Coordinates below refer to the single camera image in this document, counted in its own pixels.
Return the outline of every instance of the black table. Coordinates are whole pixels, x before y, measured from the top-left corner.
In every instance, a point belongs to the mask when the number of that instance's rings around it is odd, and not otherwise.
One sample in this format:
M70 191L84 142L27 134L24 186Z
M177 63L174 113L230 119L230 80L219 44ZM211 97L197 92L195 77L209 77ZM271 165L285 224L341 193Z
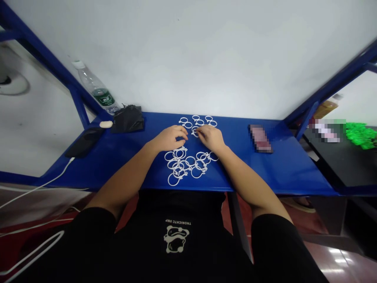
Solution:
M345 137L339 126L335 131L342 142L323 142L312 129L303 138L319 156L318 168L336 191L344 195L377 195L377 150L363 150Z

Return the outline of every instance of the blue desk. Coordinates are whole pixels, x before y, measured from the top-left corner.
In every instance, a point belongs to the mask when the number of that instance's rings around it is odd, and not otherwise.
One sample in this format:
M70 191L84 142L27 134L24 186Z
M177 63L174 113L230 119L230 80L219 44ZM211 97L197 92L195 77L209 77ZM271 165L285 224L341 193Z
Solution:
M178 125L181 117L193 122L192 115L144 112L145 129L141 132L111 134L107 130L97 145L84 159L76 159L66 173L53 182L54 187L89 187L98 191L101 186L125 164L146 142L161 130ZM288 195L337 195L321 172L314 165L301 145L293 137L283 121L213 117L222 131L225 143L248 165L251 166L276 194ZM91 126L97 127L95 119ZM248 125L261 124L274 149L273 154L256 153L252 146ZM198 151L209 152L201 141L189 135L185 147L187 155L195 156ZM220 162L211 162L205 175L194 179L189 174L171 187L167 178L172 172L167 168L164 154L160 153L153 162L143 188L185 189L201 191L232 191ZM63 170L68 158L62 155L42 176L38 185L51 180Z

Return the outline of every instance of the plastic water bottle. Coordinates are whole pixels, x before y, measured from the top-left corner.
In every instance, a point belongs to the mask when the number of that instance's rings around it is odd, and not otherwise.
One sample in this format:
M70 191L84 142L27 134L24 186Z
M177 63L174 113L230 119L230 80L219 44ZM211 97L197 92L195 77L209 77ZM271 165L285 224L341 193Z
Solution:
M98 101L103 109L114 115L120 107L105 85L81 61L72 62L86 90Z

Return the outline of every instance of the green bottle label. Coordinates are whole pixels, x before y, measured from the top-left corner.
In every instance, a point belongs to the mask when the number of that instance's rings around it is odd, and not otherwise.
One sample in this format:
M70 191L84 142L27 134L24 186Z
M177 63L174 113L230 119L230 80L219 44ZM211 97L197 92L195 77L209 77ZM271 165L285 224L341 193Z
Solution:
M101 104L102 106L110 106L114 104L114 98L111 96L110 92L107 91L102 95L94 96L94 98Z

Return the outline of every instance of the black t-shirt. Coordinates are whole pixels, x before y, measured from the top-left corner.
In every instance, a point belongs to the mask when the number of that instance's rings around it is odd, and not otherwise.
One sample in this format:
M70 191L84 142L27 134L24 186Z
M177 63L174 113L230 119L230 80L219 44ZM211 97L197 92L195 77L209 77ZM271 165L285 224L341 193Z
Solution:
M254 265L211 213L138 207L114 234L116 225L105 209L83 210L15 281L327 282L295 226L277 215L252 223Z

